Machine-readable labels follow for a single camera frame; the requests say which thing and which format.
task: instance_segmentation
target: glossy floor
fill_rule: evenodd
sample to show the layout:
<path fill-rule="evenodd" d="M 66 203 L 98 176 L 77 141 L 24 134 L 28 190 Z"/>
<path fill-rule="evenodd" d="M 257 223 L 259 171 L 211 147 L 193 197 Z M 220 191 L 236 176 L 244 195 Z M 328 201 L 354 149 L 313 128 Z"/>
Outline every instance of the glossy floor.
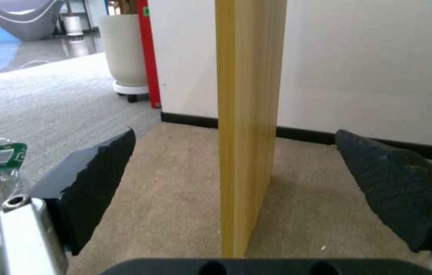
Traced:
<path fill-rule="evenodd" d="M 0 43 L 0 73 L 103 52 L 99 34 Z"/>

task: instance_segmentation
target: screw hole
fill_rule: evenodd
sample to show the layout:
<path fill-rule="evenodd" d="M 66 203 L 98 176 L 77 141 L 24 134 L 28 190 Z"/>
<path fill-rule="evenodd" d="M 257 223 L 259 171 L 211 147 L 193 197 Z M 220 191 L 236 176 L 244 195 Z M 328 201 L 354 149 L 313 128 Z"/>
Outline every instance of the screw hole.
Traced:
<path fill-rule="evenodd" d="M 7 203 L 10 205 L 17 205 L 20 204 L 21 202 L 23 202 L 24 197 L 23 196 L 16 196 L 11 198 Z"/>
<path fill-rule="evenodd" d="M 330 263 L 319 261 L 312 265 L 311 275 L 340 275 L 340 272 Z"/>
<path fill-rule="evenodd" d="M 226 275 L 226 268 L 217 261 L 210 261 L 199 269 L 199 275 Z"/>

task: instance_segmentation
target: gray curved furniture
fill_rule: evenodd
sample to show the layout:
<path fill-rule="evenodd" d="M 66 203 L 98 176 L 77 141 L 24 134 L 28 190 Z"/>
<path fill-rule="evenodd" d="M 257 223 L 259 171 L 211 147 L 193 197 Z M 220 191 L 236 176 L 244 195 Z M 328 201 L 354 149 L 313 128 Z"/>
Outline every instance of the gray curved furniture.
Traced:
<path fill-rule="evenodd" d="M 0 26 L 21 40 L 38 40 L 55 29 L 62 0 L 0 0 Z"/>

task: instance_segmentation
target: white planter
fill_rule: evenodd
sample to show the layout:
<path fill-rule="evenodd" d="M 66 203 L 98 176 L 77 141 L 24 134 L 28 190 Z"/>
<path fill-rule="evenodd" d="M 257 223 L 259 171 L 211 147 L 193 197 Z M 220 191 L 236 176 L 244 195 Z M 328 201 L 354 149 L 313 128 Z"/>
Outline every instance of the white planter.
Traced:
<path fill-rule="evenodd" d="M 137 14 L 104 16 L 99 30 L 109 71 L 119 94 L 147 94 L 143 44 Z"/>
<path fill-rule="evenodd" d="M 68 36 L 83 35 L 82 33 L 82 23 L 80 22 L 80 17 L 78 16 L 64 16 L 63 17 L 66 34 Z"/>

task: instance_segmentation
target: yellow wooden panel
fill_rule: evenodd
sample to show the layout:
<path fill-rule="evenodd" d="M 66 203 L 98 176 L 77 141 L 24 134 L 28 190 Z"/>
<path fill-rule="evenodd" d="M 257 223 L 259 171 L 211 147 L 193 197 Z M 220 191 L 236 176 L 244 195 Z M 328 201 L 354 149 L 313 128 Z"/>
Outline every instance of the yellow wooden panel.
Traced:
<path fill-rule="evenodd" d="M 286 0 L 216 0 L 221 252 L 243 257 L 272 174 Z"/>

